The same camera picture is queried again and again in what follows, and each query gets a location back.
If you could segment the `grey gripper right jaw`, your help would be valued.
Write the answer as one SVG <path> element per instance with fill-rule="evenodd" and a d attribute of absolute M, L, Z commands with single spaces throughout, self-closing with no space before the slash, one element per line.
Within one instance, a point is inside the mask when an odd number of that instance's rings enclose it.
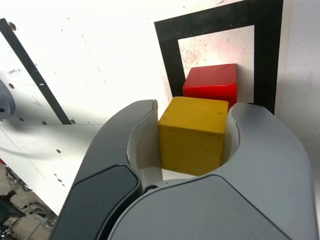
<path fill-rule="evenodd" d="M 133 202 L 111 240 L 312 240 L 314 178 L 293 132 L 262 106 L 227 115 L 228 160 Z"/>

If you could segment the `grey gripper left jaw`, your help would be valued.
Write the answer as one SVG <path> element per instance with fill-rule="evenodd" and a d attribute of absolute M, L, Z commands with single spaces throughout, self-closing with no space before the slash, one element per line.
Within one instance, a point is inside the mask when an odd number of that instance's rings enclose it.
<path fill-rule="evenodd" d="M 162 179 L 158 103 L 139 100 L 112 116 L 93 138 L 51 239 L 107 239 L 145 187 Z"/>

